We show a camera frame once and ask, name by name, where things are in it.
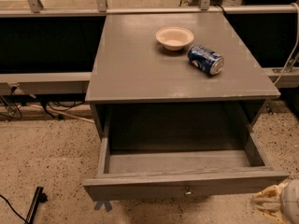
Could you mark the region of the black power strip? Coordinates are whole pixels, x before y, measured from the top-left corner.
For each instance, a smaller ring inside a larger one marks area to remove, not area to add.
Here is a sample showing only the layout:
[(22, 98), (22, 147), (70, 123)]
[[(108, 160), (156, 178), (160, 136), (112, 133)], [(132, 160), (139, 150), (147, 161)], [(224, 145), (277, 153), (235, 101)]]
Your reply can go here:
[(31, 201), (31, 205), (29, 211), (27, 213), (27, 217), (24, 221), (24, 224), (33, 224), (36, 216), (36, 211), (38, 206), (41, 203), (45, 203), (48, 200), (47, 194), (44, 192), (43, 187), (37, 187), (35, 191), (35, 195)]

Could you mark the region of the blue tape cross mark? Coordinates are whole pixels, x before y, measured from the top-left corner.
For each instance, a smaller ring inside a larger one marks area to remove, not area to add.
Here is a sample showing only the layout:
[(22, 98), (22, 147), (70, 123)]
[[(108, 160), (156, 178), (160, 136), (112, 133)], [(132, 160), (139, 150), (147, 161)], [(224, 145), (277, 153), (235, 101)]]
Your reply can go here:
[(102, 207), (106, 209), (107, 212), (110, 212), (112, 210), (112, 205), (110, 201), (99, 201), (95, 204), (94, 209), (96, 211), (100, 210)]

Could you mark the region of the blue soda can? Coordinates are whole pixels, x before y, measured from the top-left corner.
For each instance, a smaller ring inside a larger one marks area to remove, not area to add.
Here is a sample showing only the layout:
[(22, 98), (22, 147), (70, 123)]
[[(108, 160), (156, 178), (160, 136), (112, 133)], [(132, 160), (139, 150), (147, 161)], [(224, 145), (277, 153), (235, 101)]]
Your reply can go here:
[(192, 45), (187, 52), (187, 57), (191, 64), (210, 76), (217, 75), (224, 66), (221, 55), (202, 45)]

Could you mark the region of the white paper bowl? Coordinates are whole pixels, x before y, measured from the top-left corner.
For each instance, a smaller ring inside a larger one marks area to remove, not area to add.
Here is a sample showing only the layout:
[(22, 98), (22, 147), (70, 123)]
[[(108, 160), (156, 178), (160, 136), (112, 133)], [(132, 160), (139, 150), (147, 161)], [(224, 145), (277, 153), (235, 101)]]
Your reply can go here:
[(166, 49), (176, 51), (190, 45), (194, 40), (194, 35), (186, 28), (165, 27), (156, 33), (156, 40)]

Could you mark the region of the grey top drawer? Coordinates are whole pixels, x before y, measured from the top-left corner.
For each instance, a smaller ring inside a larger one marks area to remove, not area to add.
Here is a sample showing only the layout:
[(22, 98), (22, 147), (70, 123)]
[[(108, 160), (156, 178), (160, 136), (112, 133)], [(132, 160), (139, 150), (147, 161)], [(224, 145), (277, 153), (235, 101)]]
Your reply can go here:
[(83, 186), (95, 201), (182, 198), (258, 192), (287, 175), (237, 103), (113, 105)]

